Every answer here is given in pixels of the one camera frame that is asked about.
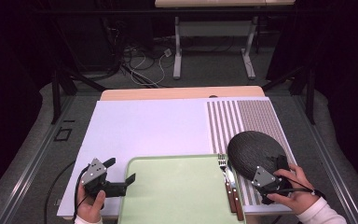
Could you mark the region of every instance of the white sleeve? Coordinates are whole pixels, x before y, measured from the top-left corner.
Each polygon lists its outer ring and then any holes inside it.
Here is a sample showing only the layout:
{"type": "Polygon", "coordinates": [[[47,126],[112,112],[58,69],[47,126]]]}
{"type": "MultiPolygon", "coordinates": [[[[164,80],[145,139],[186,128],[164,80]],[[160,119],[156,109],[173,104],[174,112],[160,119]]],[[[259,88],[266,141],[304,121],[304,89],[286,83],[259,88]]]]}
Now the white sleeve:
{"type": "Polygon", "coordinates": [[[320,198],[309,209],[297,216],[304,224],[341,224],[347,223],[344,217],[327,204],[324,198],[320,198]]]}
{"type": "Polygon", "coordinates": [[[101,217],[99,222],[88,222],[83,218],[76,216],[75,224],[103,224],[103,218],[101,217]]]}

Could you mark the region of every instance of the knife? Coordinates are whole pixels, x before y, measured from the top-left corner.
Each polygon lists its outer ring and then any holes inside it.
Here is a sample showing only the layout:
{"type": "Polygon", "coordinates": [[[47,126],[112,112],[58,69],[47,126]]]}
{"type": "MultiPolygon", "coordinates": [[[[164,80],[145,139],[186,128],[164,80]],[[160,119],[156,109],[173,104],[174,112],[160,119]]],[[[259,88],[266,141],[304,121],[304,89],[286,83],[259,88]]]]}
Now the knife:
{"type": "Polygon", "coordinates": [[[232,194],[232,189],[231,189],[230,182],[229,182],[228,176],[227,176],[228,168],[227,168],[227,162],[226,162],[225,156],[222,154],[219,154],[217,157],[217,161],[219,162],[220,169],[223,171],[223,178],[225,180],[225,187],[226,187],[226,192],[227,192],[227,197],[228,197],[229,208],[231,210],[231,213],[236,213],[237,208],[234,203],[234,196],[232,194]]]}
{"type": "Polygon", "coordinates": [[[228,167],[227,177],[228,177],[228,180],[231,185],[232,194],[234,195],[234,203],[235,203],[235,207],[237,209],[237,219],[238,219],[238,221],[243,221],[244,217],[243,217],[242,203],[240,200],[240,194],[238,193],[238,190],[237,190],[237,183],[235,181],[234,174],[232,173],[233,170],[232,170],[230,161],[227,161],[227,167],[228,167]]]}

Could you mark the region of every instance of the black curtain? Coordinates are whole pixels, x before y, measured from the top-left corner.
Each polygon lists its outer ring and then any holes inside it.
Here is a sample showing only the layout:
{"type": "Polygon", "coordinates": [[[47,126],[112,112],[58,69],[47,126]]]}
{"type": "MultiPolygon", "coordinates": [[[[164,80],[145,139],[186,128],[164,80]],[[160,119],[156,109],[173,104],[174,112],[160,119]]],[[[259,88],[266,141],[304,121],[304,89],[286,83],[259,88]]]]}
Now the black curtain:
{"type": "MultiPolygon", "coordinates": [[[[358,172],[358,1],[296,1],[295,6],[315,7],[330,9],[331,13],[288,18],[267,79],[274,80],[313,62],[315,88],[328,99],[337,142],[358,172]]],[[[295,83],[304,76],[297,74],[295,83]]]]}
{"type": "Polygon", "coordinates": [[[0,178],[34,125],[51,70],[18,1],[0,1],[0,178]]]}

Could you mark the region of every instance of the striped surface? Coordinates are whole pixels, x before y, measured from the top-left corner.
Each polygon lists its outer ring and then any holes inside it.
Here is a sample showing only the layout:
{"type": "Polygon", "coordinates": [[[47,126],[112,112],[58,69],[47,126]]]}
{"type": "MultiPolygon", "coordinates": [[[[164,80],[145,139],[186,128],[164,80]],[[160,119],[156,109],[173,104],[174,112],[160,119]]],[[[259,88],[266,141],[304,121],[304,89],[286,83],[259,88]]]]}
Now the striped surface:
{"type": "MultiPolygon", "coordinates": [[[[229,140],[237,133],[258,131],[277,140],[289,162],[296,163],[281,124],[269,98],[251,101],[213,101],[206,103],[211,136],[211,153],[224,153],[229,140]]],[[[239,177],[243,205],[259,205],[261,197],[249,180],[239,177]]]]}

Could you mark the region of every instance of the human hand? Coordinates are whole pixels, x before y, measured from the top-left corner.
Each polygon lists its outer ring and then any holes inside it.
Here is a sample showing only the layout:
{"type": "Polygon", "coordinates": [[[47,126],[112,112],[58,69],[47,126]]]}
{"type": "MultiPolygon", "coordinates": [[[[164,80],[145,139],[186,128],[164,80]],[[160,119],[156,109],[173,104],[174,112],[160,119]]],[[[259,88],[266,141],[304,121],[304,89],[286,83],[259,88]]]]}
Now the human hand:
{"type": "MultiPolygon", "coordinates": [[[[295,172],[295,174],[283,169],[274,172],[274,174],[276,176],[281,175],[287,177],[294,189],[303,189],[304,187],[314,189],[312,184],[305,177],[304,171],[301,167],[294,164],[289,164],[289,167],[295,172]]],[[[281,203],[288,206],[293,210],[293,212],[295,212],[296,215],[305,212],[314,203],[316,203],[316,201],[319,200],[318,196],[312,195],[309,192],[304,191],[295,191],[291,193],[289,197],[285,197],[277,193],[268,194],[267,197],[276,203],[281,203]]]]}
{"type": "Polygon", "coordinates": [[[80,203],[77,208],[77,215],[83,218],[85,221],[95,223],[101,220],[101,208],[106,198],[106,194],[101,190],[95,201],[87,195],[84,190],[84,186],[79,184],[77,189],[77,202],[80,203]]]}

